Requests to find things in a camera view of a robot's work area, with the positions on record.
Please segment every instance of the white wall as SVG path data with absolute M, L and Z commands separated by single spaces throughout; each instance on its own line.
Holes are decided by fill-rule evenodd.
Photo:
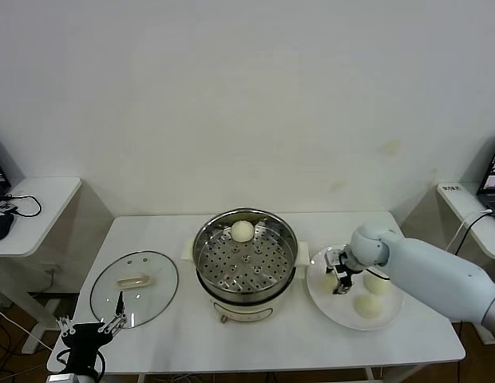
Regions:
M 0 0 L 0 142 L 113 215 L 404 223 L 494 140 L 495 0 Z

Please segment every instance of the white table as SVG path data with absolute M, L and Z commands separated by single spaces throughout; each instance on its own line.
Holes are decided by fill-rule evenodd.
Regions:
M 350 240 L 364 222 L 398 231 L 388 212 L 280 214 L 313 255 L 332 243 Z M 465 351 L 449 320 L 406 296 L 402 312 L 388 328 L 361 332 L 331 321 L 311 301 L 306 282 L 295 279 L 281 307 L 269 319 L 221 324 L 191 263 L 180 260 L 184 245 L 208 216 L 120 217 L 115 219 L 81 288 L 75 322 L 95 322 L 89 296 L 98 275 L 133 251 L 154 250 L 175 261 L 180 276 L 170 306 L 151 322 L 123 330 L 102 348 L 107 374 L 210 373 L 344 369 L 363 366 L 426 365 L 456 361 Z M 64 349 L 58 340 L 50 371 Z M 401 381 L 411 367 L 388 381 Z
M 485 210 L 487 207 L 482 204 L 477 196 L 479 184 L 450 182 L 438 184 L 438 193 L 446 201 L 453 213 L 463 221 L 468 216 L 477 211 Z M 472 223 L 477 216 L 465 224 L 466 227 Z M 485 217 L 471 228 L 471 235 L 478 246 L 490 258 L 495 259 L 495 219 Z
M 77 177 L 42 177 L 14 180 L 11 195 L 33 195 L 42 205 L 40 215 L 32 218 L 15 217 L 10 233 L 0 240 L 0 294 L 15 302 L 25 312 L 38 321 L 33 334 L 41 337 L 47 330 L 59 330 L 52 315 L 59 300 L 51 299 L 46 307 L 40 305 L 22 289 L 22 283 L 14 281 L 8 274 L 11 259 L 32 255 L 40 246 L 49 230 L 59 218 L 69 201 L 81 186 Z M 16 199 L 11 203 L 19 206 L 19 211 L 33 214 L 38 207 L 29 199 Z M 33 338 L 28 338 L 23 353 L 33 353 L 37 347 Z

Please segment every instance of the lid handle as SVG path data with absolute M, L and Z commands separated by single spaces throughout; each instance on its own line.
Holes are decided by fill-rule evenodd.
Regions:
M 152 277 L 144 273 L 125 275 L 117 280 L 117 287 L 121 290 L 145 287 L 152 283 Z

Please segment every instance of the floor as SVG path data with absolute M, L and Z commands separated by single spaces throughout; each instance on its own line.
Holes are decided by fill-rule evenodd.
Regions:
M 63 299 L 58 307 L 57 314 L 71 314 L 73 311 L 75 298 Z M 31 329 L 34 320 L 24 311 L 13 305 L 9 309 L 2 309 L 10 319 L 15 320 L 21 326 Z M 1 328 L 4 326 L 11 336 L 9 343 L 8 336 Z M 19 353 L 26 335 L 14 325 L 0 317 L 0 344 L 15 353 Z M 57 339 L 57 333 L 47 333 L 42 339 L 47 345 L 52 345 Z M 474 328 L 469 324 L 464 324 L 461 333 L 462 343 L 466 350 L 466 358 L 460 363 L 460 376 L 457 380 L 457 363 L 440 365 L 430 365 L 422 371 L 416 373 L 406 380 L 406 383 L 418 382 L 441 382 L 441 383 L 495 383 L 495 345 L 482 345 Z M 0 380 L 5 383 L 44 383 L 47 371 L 45 364 L 49 357 L 49 350 L 40 347 L 35 355 L 18 356 L 6 353 L 0 347 Z M 27 369 L 35 368 L 29 372 L 8 377 L 12 373 L 18 373 Z M 374 369 L 375 377 L 380 377 L 380 369 Z M 147 377 L 147 382 L 157 383 L 161 381 L 171 381 L 170 375 L 156 375 Z M 327 370 L 312 372 L 288 372 L 288 373 L 218 373 L 214 377 L 212 374 L 199 374 L 189 377 L 193 383 L 308 383 L 325 381 L 352 381 L 363 380 L 365 374 L 361 369 Z M 124 383 L 136 383 L 136 376 L 123 377 Z M 186 379 L 180 379 L 180 383 L 188 383 Z

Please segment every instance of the computer mouse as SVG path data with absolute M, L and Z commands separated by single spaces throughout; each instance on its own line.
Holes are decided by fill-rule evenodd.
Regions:
M 10 232 L 11 224 L 14 222 L 14 216 L 11 214 L 0 215 L 0 240 L 5 238 Z

